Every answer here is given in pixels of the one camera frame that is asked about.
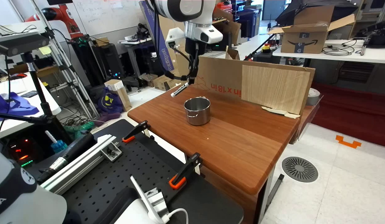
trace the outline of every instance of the orange tape marking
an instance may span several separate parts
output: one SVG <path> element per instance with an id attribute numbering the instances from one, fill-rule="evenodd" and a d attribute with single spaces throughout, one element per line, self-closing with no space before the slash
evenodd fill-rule
<path id="1" fill-rule="evenodd" d="M 357 149 L 357 146 L 361 146 L 361 142 L 353 141 L 353 143 L 343 141 L 343 136 L 336 135 L 336 140 L 339 141 L 339 144 L 352 147 L 353 149 Z"/>

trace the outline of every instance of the sticky note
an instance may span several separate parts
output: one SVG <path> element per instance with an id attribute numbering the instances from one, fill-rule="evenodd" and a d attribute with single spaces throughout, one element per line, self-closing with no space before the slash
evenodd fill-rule
<path id="1" fill-rule="evenodd" d="M 39 48 L 39 51 L 44 54 L 44 55 L 48 55 L 52 52 L 52 50 L 50 49 L 49 46 L 45 46 L 45 47 L 40 47 Z"/>

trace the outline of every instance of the amazon box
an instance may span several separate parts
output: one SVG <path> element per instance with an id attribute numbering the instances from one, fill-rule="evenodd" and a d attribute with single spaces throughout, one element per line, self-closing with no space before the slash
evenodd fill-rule
<path id="1" fill-rule="evenodd" d="M 354 23 L 354 14 L 331 22 L 333 5 L 308 7 L 295 16 L 292 26 L 278 27 L 269 34 L 284 33 L 281 52 L 321 53 L 328 32 Z"/>

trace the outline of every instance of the wooden table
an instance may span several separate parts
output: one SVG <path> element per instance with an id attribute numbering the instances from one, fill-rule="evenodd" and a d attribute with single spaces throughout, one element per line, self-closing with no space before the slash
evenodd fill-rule
<path id="1" fill-rule="evenodd" d="M 187 123 L 184 111 L 184 102 L 197 96 L 211 101 L 211 121 L 202 126 Z M 188 156 L 200 153 L 205 167 L 249 195 L 257 195 L 266 183 L 299 125 L 299 119 L 260 105 L 192 87 L 175 98 L 170 92 L 159 95 L 128 116 L 148 120 L 151 131 Z"/>

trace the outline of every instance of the floor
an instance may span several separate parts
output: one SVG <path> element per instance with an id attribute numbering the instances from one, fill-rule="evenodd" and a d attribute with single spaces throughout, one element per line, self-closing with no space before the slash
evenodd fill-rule
<path id="1" fill-rule="evenodd" d="M 238 45 L 240 57 L 244 58 L 267 38 L 258 35 Z M 129 98 L 132 106 L 137 107 L 160 94 L 164 92 L 148 87 Z M 120 119 L 137 124 L 127 113 Z M 116 121 L 111 120 L 93 132 Z M 335 140 L 337 134 L 347 142 L 361 142 L 362 146 L 353 149 L 341 145 Z M 184 161 L 181 151 L 153 135 L 160 146 Z M 385 224 L 385 147 L 310 124 L 299 142 L 288 145 L 281 155 L 272 185 L 281 173 L 285 174 L 281 162 L 288 156 L 313 163 L 319 172 L 318 179 L 301 183 L 285 175 L 262 224 Z"/>

